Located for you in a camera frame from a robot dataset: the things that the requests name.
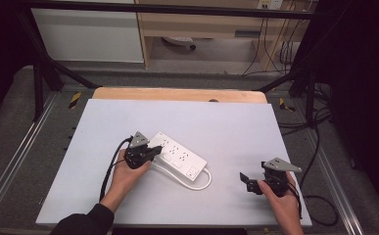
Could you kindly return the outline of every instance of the black metal frame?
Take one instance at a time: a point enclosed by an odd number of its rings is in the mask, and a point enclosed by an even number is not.
[[[233,9],[218,7],[193,7],[193,6],[172,6],[172,5],[146,5],[146,4],[122,4],[122,3],[94,3],[94,2],[72,2],[72,1],[49,1],[49,0],[20,0],[15,4],[14,13],[21,26],[24,28],[31,45],[34,48],[37,63],[34,64],[35,79],[35,105],[37,119],[43,111],[43,91],[42,77],[48,83],[51,90],[61,90],[64,83],[61,81],[57,71],[66,74],[72,79],[85,85],[88,88],[98,88],[100,85],[89,82],[73,71],[54,61],[47,53],[46,48],[38,35],[33,30],[32,25],[26,17],[26,11],[31,8],[36,9],[55,9],[55,10],[76,10],[76,11],[98,11],[98,12],[132,12],[132,13],[158,13],[158,14],[184,14],[184,15],[204,15],[204,16],[227,16],[227,17],[246,17],[246,18],[273,18],[273,19],[294,19],[328,21],[333,19],[333,15],[327,13],[312,12],[288,12],[271,11],[260,9]],[[306,75],[311,71],[311,66],[305,64],[297,68],[292,68],[289,74],[280,79],[257,89],[256,91],[267,92],[272,88],[282,84],[287,80],[293,80],[300,75]],[[314,86],[314,79],[309,79],[308,87]],[[308,93],[308,105],[312,107],[311,94]]]

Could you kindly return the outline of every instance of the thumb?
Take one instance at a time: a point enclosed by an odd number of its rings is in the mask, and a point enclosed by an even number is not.
[[[267,183],[265,183],[263,180],[259,181],[259,186],[262,191],[262,193],[270,200],[274,200],[277,196],[275,196],[274,192],[272,192],[272,189],[268,186]]]

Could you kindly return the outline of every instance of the person's right hand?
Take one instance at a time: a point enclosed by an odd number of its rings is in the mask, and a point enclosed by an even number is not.
[[[296,187],[296,182],[289,172],[286,172],[289,182]],[[281,226],[284,234],[303,234],[300,224],[299,207],[296,197],[290,190],[282,198],[277,197],[264,181],[259,181],[262,192],[271,204],[275,219]]]

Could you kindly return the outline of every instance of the wooden panel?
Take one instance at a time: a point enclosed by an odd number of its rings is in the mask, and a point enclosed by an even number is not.
[[[201,90],[172,88],[123,88],[101,87],[95,90],[93,99],[122,100],[169,100],[204,101],[215,99],[218,102],[266,104],[266,98],[258,91]]]

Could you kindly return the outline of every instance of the white power strip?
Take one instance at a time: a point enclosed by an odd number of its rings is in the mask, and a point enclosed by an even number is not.
[[[163,147],[159,159],[192,181],[207,165],[207,161],[161,132],[150,140],[149,147],[159,145]]]

